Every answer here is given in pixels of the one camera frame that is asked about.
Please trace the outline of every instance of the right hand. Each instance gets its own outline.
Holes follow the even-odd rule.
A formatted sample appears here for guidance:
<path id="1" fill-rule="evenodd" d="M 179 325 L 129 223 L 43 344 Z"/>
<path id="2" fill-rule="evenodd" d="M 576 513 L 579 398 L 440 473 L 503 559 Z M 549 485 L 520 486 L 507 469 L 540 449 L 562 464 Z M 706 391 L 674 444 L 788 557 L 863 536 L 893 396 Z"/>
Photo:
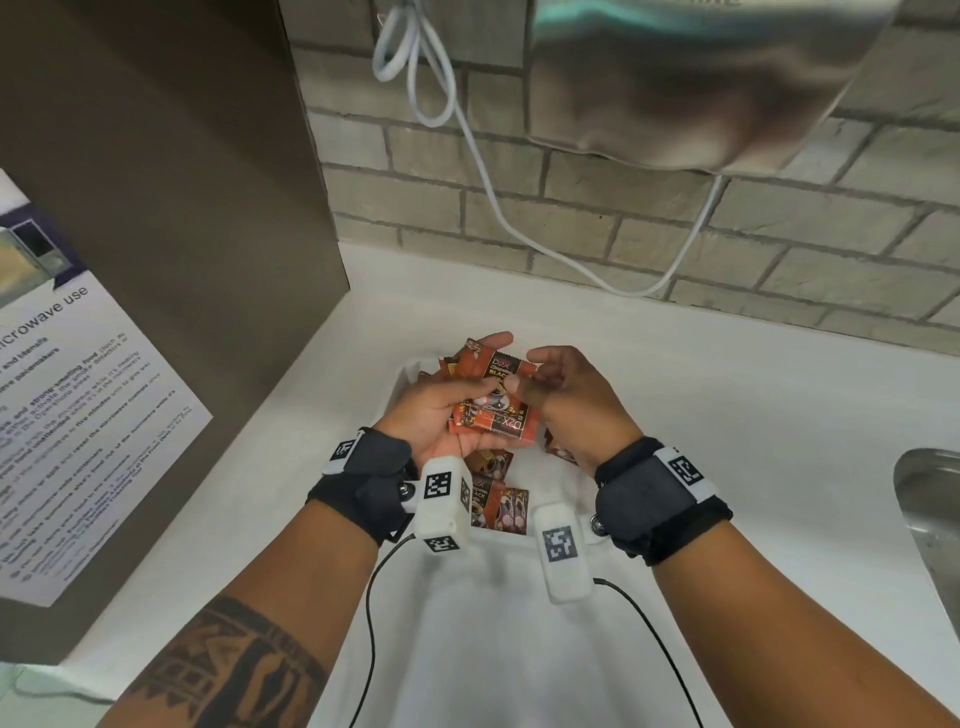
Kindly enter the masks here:
<path id="1" fill-rule="evenodd" d="M 540 411 L 557 443 L 590 476 L 643 437 L 610 383 L 579 350 L 540 347 L 527 352 L 527 359 L 540 364 L 537 374 L 510 375 L 504 387 Z"/>

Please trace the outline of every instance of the gray panel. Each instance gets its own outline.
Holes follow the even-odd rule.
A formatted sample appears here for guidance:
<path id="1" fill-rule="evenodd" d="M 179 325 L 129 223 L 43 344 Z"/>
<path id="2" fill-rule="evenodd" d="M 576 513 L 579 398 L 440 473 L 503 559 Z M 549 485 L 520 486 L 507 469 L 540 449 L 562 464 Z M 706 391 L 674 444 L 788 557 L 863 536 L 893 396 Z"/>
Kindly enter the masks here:
<path id="1" fill-rule="evenodd" d="M 5 0 L 0 25 L 0 167 L 214 415 L 51 608 L 0 599 L 0 660 L 56 663 L 348 284 L 274 0 Z"/>

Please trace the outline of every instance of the stainless steel sink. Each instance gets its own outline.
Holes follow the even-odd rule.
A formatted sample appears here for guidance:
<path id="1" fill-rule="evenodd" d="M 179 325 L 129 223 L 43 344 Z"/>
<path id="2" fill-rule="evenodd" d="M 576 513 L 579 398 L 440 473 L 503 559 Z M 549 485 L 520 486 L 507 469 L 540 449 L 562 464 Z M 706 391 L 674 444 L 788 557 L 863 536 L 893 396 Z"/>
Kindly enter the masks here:
<path id="1" fill-rule="evenodd" d="M 953 630 L 960 636 L 960 453 L 912 449 L 894 468 L 894 489 Z"/>

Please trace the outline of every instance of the left hand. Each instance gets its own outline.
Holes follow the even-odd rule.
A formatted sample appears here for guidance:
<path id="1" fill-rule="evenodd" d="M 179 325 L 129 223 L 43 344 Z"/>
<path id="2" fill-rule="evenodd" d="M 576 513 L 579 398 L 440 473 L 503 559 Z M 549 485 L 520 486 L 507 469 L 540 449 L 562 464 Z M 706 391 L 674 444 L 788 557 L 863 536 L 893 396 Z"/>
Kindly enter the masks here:
<path id="1" fill-rule="evenodd" d="M 488 347 L 503 349 L 514 343 L 514 335 L 509 331 L 501 331 L 479 341 Z M 447 429 L 447 421 L 455 404 L 484 397 L 497 384 L 499 380 L 496 377 L 442 381 L 439 375 L 434 375 L 404 392 L 393 409 L 373 429 L 410 443 L 418 468 L 422 468 L 428 460 L 444 455 L 467 457 L 479 449 L 526 447 L 529 443 L 520 443 L 491 432 L 453 433 Z"/>

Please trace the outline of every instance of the white cord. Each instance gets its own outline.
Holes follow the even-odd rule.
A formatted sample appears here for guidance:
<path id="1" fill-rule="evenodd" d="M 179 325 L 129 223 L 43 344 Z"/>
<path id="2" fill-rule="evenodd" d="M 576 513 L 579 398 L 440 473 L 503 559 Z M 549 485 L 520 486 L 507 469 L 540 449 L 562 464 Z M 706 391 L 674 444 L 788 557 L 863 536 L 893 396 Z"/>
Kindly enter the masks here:
<path id="1" fill-rule="evenodd" d="M 401 19 L 406 20 L 403 37 L 400 39 L 400 43 L 393 57 L 387 62 L 387 49 L 394 40 L 394 33 Z M 420 109 L 420 104 L 417 100 L 417 66 L 420 62 L 421 51 L 433 69 L 434 74 L 437 76 L 440 87 L 446 94 L 446 107 L 439 116 L 431 117 L 425 115 Z M 707 198 L 704 200 L 704 205 L 701 207 L 696 220 L 693 221 L 686 240 L 677 253 L 677 257 L 674 258 L 670 267 L 667 268 L 660 277 L 660 280 L 650 287 L 644 288 L 642 291 L 624 291 L 615 288 L 593 273 L 593 271 L 583 263 L 568 258 L 566 255 L 562 255 L 556 251 L 552 251 L 549 248 L 545 248 L 536 240 L 527 237 L 507 222 L 507 219 L 503 216 L 503 211 L 500 209 L 500 203 L 496 200 L 496 195 L 493 192 L 490 175 L 487 173 L 487 165 L 484 164 L 483 158 L 480 157 L 480 150 L 477 149 L 473 132 L 470 130 L 464 112 L 457 102 L 457 80 L 453 74 L 453 66 L 450 65 L 450 57 L 447 55 L 444 44 L 437 35 L 437 31 L 434 30 L 433 25 L 427 20 L 421 0 L 407 0 L 407 4 L 403 7 L 394 7 L 390 10 L 383 24 L 383 28 L 380 31 L 380 38 L 377 40 L 376 47 L 373 49 L 373 75 L 378 81 L 382 83 L 392 81 L 400 74 L 404 67 L 407 69 L 407 97 L 410 100 L 410 107 L 414 115 L 421 124 L 431 128 L 440 127 L 449 120 L 451 115 L 456 115 L 457 121 L 460 122 L 460 128 L 464 130 L 464 137 L 467 140 L 467 146 L 470 152 L 473 154 L 473 160 L 476 162 L 477 171 L 480 173 L 480 179 L 483 181 L 483 187 L 487 191 L 487 198 L 490 200 L 493 214 L 496 216 L 500 225 L 503 226 L 503 229 L 510 235 L 521 243 L 530 246 L 535 251 L 552 257 L 554 260 L 559 260 L 564 265 L 568 265 L 574 270 L 579 271 L 605 291 L 614 293 L 617 296 L 627 296 L 629 298 L 652 296 L 666 285 L 673 277 L 673 274 L 677 272 L 686 252 L 690 249 L 700 229 L 707 221 L 707 216 L 713 207 L 713 201 L 716 200 L 717 193 L 720 191 L 720 183 L 723 181 L 723 177 L 717 175 L 713 178 L 713 184 L 710 186 Z"/>

